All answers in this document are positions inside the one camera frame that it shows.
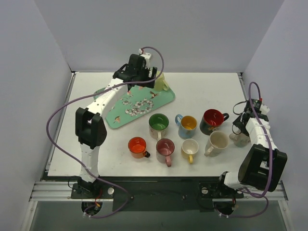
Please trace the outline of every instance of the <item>white wall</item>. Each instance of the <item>white wall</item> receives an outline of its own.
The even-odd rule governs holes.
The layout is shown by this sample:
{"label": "white wall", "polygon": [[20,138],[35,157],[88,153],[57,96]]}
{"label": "white wall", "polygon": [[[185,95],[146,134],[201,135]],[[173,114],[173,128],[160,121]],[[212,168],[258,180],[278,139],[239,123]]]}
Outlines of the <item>white wall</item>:
{"label": "white wall", "polygon": [[14,231],[44,170],[45,124],[71,73],[33,0],[1,1],[0,31],[0,229]]}
{"label": "white wall", "polygon": [[241,72],[283,0],[35,2],[73,71],[115,71],[155,46],[168,72]]}
{"label": "white wall", "polygon": [[307,230],[308,1],[286,0],[244,73],[270,107],[271,133],[288,154],[283,182],[296,230]]}

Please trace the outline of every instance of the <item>green tray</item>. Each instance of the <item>green tray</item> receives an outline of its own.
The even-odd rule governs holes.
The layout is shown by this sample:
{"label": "green tray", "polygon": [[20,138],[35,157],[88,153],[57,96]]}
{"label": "green tray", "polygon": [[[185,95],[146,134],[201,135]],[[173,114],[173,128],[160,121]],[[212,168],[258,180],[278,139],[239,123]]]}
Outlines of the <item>green tray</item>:
{"label": "green tray", "polygon": [[[104,89],[99,89],[95,93],[102,92]],[[135,86],[115,103],[107,114],[106,121],[110,128],[120,128],[172,102],[174,99],[175,94],[171,89],[167,91],[155,91],[154,89]]]}

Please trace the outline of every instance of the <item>tabletop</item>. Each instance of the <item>tabletop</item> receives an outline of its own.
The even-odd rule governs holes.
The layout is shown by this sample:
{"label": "tabletop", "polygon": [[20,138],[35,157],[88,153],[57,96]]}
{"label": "tabletop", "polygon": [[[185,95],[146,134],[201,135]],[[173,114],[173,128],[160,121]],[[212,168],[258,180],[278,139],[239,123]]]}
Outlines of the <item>tabletop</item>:
{"label": "tabletop", "polygon": [[[108,85],[113,73],[77,72],[69,100],[89,95]],[[213,177],[220,176],[224,171],[238,171],[246,157],[250,145],[244,148],[236,147],[230,140],[229,146],[215,157],[204,156],[205,145],[209,136],[199,129],[203,113],[207,109],[217,109],[229,113],[219,130],[228,135],[232,133],[232,122],[237,117],[232,112],[233,106],[245,100],[238,75],[236,73],[165,73],[166,81],[174,91],[173,102],[150,112],[118,129],[111,129],[107,123],[107,138],[100,147],[98,170],[101,177]],[[75,112],[79,107],[86,108],[93,99],[84,99],[73,103],[66,109],[57,144],[75,157],[81,159],[81,149],[75,135]],[[244,105],[237,106],[241,112]],[[156,143],[149,133],[148,121],[151,115],[163,113],[169,118],[169,129],[166,138],[175,144],[172,154],[172,166],[160,163],[155,157]],[[189,164],[181,156],[183,139],[178,135],[175,116],[193,116],[198,125],[193,137],[199,144],[199,152],[194,163]],[[128,141],[133,137],[142,137],[147,142],[150,158],[135,159],[128,150]],[[60,150],[55,149],[48,176],[78,176],[81,166]]]}

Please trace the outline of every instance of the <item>green mug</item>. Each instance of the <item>green mug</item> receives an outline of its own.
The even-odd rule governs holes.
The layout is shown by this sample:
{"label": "green mug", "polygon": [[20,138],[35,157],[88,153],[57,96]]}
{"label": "green mug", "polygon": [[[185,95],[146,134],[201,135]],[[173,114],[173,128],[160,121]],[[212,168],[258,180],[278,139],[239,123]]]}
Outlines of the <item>green mug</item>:
{"label": "green mug", "polygon": [[164,114],[154,114],[149,119],[150,135],[157,141],[161,140],[167,135],[168,126],[169,119]]}

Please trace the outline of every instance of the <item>orange mug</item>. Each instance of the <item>orange mug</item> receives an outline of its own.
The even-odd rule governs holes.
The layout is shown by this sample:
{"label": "orange mug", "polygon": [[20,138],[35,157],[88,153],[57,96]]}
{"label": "orange mug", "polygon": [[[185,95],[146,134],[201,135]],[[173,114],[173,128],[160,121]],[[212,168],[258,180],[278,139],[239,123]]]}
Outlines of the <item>orange mug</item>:
{"label": "orange mug", "polygon": [[137,159],[143,157],[150,157],[150,154],[146,151],[146,142],[141,137],[134,137],[128,142],[128,149],[130,154]]}

